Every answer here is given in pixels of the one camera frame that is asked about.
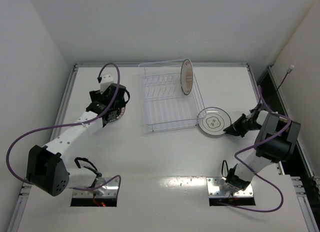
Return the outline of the green rimmed lettered plate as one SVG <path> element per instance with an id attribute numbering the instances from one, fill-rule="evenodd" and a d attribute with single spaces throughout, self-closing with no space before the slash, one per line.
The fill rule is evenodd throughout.
<path id="1" fill-rule="evenodd" d="M 122 115 L 125 113 L 125 110 L 126 110 L 125 107 L 121 107 L 116 110 L 107 112 L 107 115 L 105 117 L 106 124 L 119 120 L 122 117 Z"/>

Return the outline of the grey rimmed white plate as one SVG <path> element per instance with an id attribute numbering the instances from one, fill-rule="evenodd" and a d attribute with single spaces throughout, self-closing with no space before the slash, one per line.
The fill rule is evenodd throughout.
<path id="1" fill-rule="evenodd" d="M 219 107 L 206 107 L 198 113 L 197 118 L 200 130 L 212 137 L 224 136 L 224 130 L 232 123 L 230 115 Z"/>

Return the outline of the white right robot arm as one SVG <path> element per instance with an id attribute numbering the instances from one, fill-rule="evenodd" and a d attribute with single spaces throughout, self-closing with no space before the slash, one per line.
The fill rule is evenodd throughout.
<path id="1" fill-rule="evenodd" d="M 232 136 L 244 137 L 248 131 L 258 130 L 253 152 L 245 159 L 238 160 L 226 176 L 225 183 L 235 191 L 245 190 L 265 167 L 286 162 L 292 156 L 301 124 L 277 113 L 262 109 L 252 109 L 250 114 L 242 114 L 224 132 Z"/>

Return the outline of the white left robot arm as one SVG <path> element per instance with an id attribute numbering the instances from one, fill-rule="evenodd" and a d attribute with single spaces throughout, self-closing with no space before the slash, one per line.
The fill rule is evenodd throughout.
<path id="1" fill-rule="evenodd" d="M 66 188 L 96 190 L 101 187 L 102 174 L 89 166 L 68 169 L 72 154 L 95 132 L 114 122 L 125 110 L 125 97 L 130 94 L 123 85 L 110 84 L 104 92 L 91 91 L 91 103 L 78 119 L 78 125 L 68 128 L 60 136 L 40 147 L 34 146 L 28 155 L 26 179 L 51 196 Z"/>

